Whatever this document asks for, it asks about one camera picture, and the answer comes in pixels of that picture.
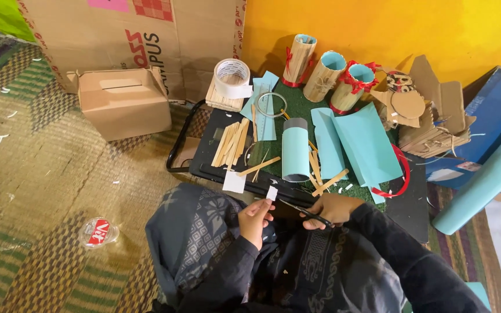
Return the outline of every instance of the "metal ring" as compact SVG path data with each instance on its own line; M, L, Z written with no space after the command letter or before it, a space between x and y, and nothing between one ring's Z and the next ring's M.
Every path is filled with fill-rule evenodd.
M258 97L258 99L256 100L256 109L262 114L262 115L265 115L267 117L281 117L283 115L283 112L279 113L279 114L268 114L268 113L265 113L263 112L261 109L260 109L260 106L258 105L258 103L260 102L260 99L262 99L263 96L268 96L268 95L272 95L272 96L278 96L280 97L282 100L283 100L283 103L285 103L286 107L283 109L284 112L287 112L287 100L280 94L278 94L277 92L265 92L264 94L261 94L260 97Z

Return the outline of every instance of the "double-sided tape roll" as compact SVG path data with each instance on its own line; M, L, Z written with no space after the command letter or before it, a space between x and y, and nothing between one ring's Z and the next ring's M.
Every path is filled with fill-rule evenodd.
M218 94L227 99L248 98L253 94L249 67L241 60L225 59L214 68L214 82ZM227 83L227 75L236 75L241 78L238 83Z

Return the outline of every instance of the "red checkered pattern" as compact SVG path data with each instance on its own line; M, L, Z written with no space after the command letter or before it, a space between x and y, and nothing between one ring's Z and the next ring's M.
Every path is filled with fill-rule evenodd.
M133 0L137 15L173 22L170 0Z

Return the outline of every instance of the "black sleeve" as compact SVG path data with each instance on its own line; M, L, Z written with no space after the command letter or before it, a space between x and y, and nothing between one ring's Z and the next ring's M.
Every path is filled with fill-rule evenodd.
M248 290L258 249L239 236L202 283L189 291L177 312L231 312Z
M415 313L489 312L440 256L425 249L374 205L359 206L349 223L372 242L399 276Z

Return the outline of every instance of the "hand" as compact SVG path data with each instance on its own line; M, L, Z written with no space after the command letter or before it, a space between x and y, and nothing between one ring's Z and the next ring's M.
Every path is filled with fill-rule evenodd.
M341 196L333 193L325 193L320 196L320 199L307 211L318 214L328 221L332 222L332 228L341 226L344 222L349 221L351 213L365 203L362 199L352 198L349 196ZM326 228L326 225L316 219L309 219L303 222L303 227L307 230L321 230Z
M262 199L256 201L239 212L239 231L243 238L250 241L260 251L262 248L262 228L268 226L268 221L274 217L268 213L274 210L272 200Z

